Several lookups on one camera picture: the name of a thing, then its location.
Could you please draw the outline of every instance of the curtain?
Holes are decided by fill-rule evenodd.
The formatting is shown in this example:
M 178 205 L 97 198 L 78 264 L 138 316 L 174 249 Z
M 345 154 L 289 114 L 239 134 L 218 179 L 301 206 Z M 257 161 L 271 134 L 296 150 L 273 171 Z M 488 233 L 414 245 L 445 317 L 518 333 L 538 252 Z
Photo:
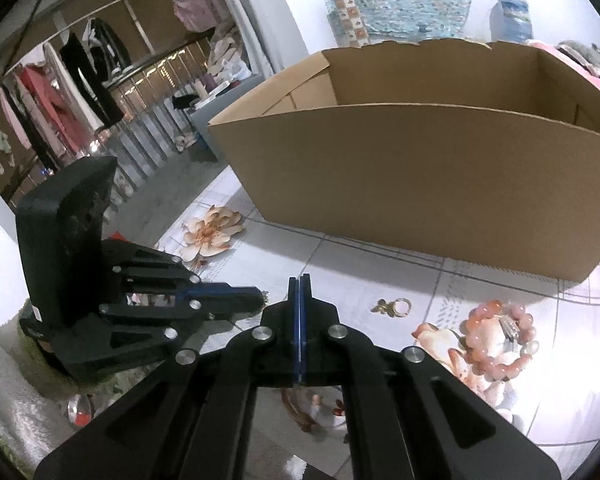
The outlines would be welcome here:
M 225 0 L 236 25 L 240 29 L 244 47 L 247 50 L 251 70 L 253 73 L 262 74 L 264 77 L 273 75 L 273 68 L 269 57 L 260 42 L 260 34 L 254 28 L 254 15 L 249 0 Z

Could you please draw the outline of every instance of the metal screw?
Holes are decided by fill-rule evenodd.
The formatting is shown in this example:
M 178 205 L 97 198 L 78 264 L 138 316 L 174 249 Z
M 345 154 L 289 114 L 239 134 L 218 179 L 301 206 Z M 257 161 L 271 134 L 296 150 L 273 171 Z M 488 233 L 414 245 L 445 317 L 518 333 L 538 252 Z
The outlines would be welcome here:
M 177 330 L 168 326 L 164 329 L 164 335 L 169 339 L 175 339 L 177 337 Z
M 271 330 L 268 326 L 260 325 L 253 329 L 251 335 L 259 341 L 266 341 L 273 335 L 273 330 Z
M 419 346 L 407 346 L 404 349 L 404 356 L 407 358 L 407 361 L 421 363 L 424 361 L 424 350 Z
M 176 354 L 176 361 L 180 365 L 190 365 L 195 361 L 196 357 L 195 351 L 189 348 L 184 348 Z
M 349 333 L 344 325 L 331 325 L 329 327 L 329 335 L 334 339 L 344 339 Z

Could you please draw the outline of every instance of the red object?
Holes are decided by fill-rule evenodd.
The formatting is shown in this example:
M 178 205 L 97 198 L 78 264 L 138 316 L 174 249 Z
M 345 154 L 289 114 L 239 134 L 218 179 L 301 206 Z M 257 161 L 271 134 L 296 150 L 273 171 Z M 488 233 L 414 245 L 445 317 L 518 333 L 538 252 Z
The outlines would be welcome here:
M 115 233 L 113 233 L 112 235 L 110 235 L 110 237 L 108 238 L 109 240 L 122 240 L 123 242 L 128 242 L 129 240 L 127 240 L 126 238 L 124 238 L 119 231 L 116 231 Z
M 20 74 L 20 79 L 41 104 L 42 113 L 46 119 L 62 134 L 64 140 L 74 153 L 86 148 L 91 142 L 91 136 L 68 108 L 60 93 L 51 86 L 41 68 L 26 66 Z

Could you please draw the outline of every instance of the cardboard box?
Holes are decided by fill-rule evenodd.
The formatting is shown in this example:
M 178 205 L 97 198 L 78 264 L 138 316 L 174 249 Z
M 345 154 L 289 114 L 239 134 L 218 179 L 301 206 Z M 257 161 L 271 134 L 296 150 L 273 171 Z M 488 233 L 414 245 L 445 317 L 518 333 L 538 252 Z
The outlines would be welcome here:
M 542 50 L 326 50 L 209 129 L 269 221 L 565 280 L 600 261 L 600 92 Z

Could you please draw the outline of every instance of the pink fabric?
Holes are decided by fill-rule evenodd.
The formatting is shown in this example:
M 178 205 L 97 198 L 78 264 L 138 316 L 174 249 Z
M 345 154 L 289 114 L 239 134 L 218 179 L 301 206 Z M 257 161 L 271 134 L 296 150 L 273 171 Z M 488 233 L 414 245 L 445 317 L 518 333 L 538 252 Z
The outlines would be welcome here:
M 26 89 L 37 97 L 43 113 L 62 134 L 71 150 L 76 153 L 86 148 L 92 140 L 91 137 L 75 118 L 60 93 L 48 82 L 42 70 L 29 65 L 22 70 L 20 79 Z
M 29 150 L 31 148 L 31 141 L 28 140 L 26 132 L 24 131 L 22 124 L 20 124 L 20 122 L 17 120 L 15 112 L 8 105 L 8 101 L 6 100 L 6 96 L 4 95 L 3 88 L 0 88 L 0 105 L 2 107 L 4 115 L 6 116 L 8 124 L 11 125 L 11 128 L 13 128 L 13 131 L 16 133 L 17 139 L 20 141 L 22 146 Z
M 173 12 L 191 32 L 216 27 L 230 16 L 223 0 L 173 0 Z
M 573 68 L 581 76 L 586 78 L 598 90 L 600 90 L 600 78 L 599 77 L 595 77 L 594 75 L 591 75 L 587 70 L 585 70 L 583 67 L 581 67 L 579 64 L 577 64 L 573 59 L 571 59 L 566 54 L 561 53 L 554 46 L 548 45 L 546 43 L 542 43 L 542 41 L 530 41 L 530 42 L 528 42 L 528 44 L 530 44 L 531 46 L 534 46 L 536 48 L 540 48 L 541 50 L 545 50 L 549 54 L 552 54 L 552 56 L 557 57 L 562 62 L 566 63 L 571 68 Z

